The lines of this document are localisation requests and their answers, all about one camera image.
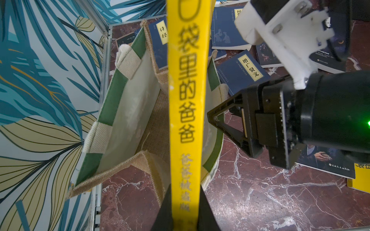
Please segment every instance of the canvas strap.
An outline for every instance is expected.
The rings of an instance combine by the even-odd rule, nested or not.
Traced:
[[[141,64],[140,57],[128,44],[118,48],[115,65],[116,68],[128,79],[132,79]]]

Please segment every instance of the blue book cover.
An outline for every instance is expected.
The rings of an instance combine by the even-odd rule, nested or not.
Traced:
[[[266,43],[257,45],[257,58],[259,65],[263,68],[267,67],[283,67],[284,65],[275,56],[274,52],[267,46]]]
[[[250,50],[234,24],[243,6],[215,7],[211,24],[212,49]]]
[[[159,70],[168,67],[167,63],[167,47],[168,47],[168,31],[167,31],[167,17],[162,17],[157,21],[148,25],[150,35],[153,42],[153,51],[155,61],[157,62]]]
[[[212,55],[212,52],[214,51],[214,49],[212,49],[212,41],[210,40],[209,41],[209,52],[208,52],[208,57]],[[214,59],[214,61],[216,60],[219,60],[221,58],[225,58],[226,57],[226,51],[225,50],[217,50],[217,56],[216,58]]]
[[[328,28],[333,28],[335,35],[330,38],[334,50],[342,54],[346,47],[346,16],[344,14],[329,12],[329,18],[325,20]],[[346,71],[346,61],[338,62],[329,47],[319,50],[310,55],[310,59],[317,63],[317,67],[333,74]]]
[[[252,84],[270,80],[269,74],[247,50],[240,52],[216,68],[221,82],[229,86],[231,96]]]

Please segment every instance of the leaf pattern wallpaper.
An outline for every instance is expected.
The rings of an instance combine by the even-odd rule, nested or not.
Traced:
[[[92,0],[108,24],[166,14],[166,0]]]
[[[99,109],[105,37],[74,0],[0,2],[0,231],[88,228],[65,200]]]

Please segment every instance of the jute tote bag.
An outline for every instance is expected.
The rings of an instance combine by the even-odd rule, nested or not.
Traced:
[[[143,21],[141,26],[131,47],[123,44],[119,48],[116,70],[98,120],[84,141],[86,156],[68,198],[132,165],[151,176],[159,205],[164,199],[170,184],[168,71],[158,71],[148,24]],[[228,96],[213,57],[208,63],[205,112]],[[222,142],[223,133],[209,124],[205,115],[201,171],[204,190],[217,170]]]

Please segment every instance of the red marble surface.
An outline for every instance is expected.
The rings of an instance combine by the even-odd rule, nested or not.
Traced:
[[[113,28],[119,38],[139,28],[139,23]],[[347,71],[370,70],[370,23],[353,21],[351,55]],[[111,70],[117,46],[112,40]],[[228,56],[240,51],[227,51]],[[250,51],[255,55],[255,48]],[[267,68],[278,78],[283,67]],[[226,122],[242,127],[228,113]],[[101,231],[150,230],[157,212],[150,177],[130,166],[105,181],[102,190]],[[216,221],[228,230],[334,230],[370,225],[370,194],[346,186],[346,180],[302,166],[282,170],[269,164],[268,151],[251,159],[229,138],[224,138],[219,167],[205,191]]]

